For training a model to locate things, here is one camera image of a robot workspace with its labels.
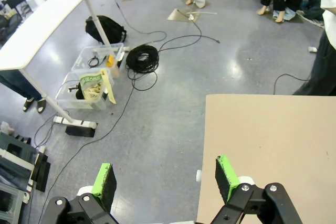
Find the yellow tape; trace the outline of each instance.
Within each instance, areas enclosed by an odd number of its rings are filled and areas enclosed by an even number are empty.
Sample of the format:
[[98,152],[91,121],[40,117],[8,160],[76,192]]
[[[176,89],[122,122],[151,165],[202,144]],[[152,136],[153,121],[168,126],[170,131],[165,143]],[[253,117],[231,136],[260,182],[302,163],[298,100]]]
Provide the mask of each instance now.
[[109,92],[108,97],[109,97],[110,102],[116,104],[116,100],[114,99],[114,96],[113,96],[112,86],[109,80],[109,75],[107,73],[107,70],[105,68],[101,69],[100,74],[103,78],[103,82],[107,88],[107,91]]

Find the white shirt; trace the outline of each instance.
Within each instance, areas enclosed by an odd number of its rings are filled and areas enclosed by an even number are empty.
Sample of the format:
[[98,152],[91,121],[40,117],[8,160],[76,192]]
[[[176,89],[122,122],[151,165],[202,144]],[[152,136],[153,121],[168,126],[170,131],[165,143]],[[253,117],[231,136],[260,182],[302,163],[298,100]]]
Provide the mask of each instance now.
[[[321,8],[335,8],[336,0],[321,0]],[[325,32],[330,44],[336,49],[336,15],[328,10],[323,14]]]

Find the bolt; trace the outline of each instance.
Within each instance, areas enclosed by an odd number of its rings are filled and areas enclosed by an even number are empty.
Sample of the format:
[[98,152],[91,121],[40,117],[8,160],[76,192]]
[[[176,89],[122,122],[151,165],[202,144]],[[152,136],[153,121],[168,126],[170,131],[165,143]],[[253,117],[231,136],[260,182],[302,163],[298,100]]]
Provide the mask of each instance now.
[[270,188],[269,188],[271,191],[276,191],[277,190],[277,187],[275,185],[272,185]]
[[249,186],[247,186],[247,185],[243,185],[241,188],[242,188],[243,191],[249,191],[249,189],[250,189]]

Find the tan tabletop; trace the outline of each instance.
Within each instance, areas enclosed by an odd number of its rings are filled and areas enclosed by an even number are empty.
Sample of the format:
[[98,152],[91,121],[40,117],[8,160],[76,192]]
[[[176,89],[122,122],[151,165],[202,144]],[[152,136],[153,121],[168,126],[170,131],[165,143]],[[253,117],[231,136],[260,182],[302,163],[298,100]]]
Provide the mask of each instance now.
[[197,221],[209,224],[224,204],[215,158],[227,155],[258,187],[283,184],[304,224],[336,223],[335,154],[336,97],[208,95]]

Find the black shoe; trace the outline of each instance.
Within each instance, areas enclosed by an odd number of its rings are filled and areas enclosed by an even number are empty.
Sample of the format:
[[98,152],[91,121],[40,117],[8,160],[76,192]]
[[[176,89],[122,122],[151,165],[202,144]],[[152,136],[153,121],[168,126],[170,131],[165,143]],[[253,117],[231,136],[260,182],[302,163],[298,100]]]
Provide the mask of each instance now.
[[47,106],[47,101],[46,101],[46,99],[39,100],[39,101],[37,102],[37,112],[38,112],[39,114],[42,114],[43,111],[44,111],[44,109],[46,108],[46,106]]
[[27,99],[25,104],[23,105],[23,111],[27,112],[27,110],[29,110],[33,102],[34,102],[34,99],[31,99],[30,101]]

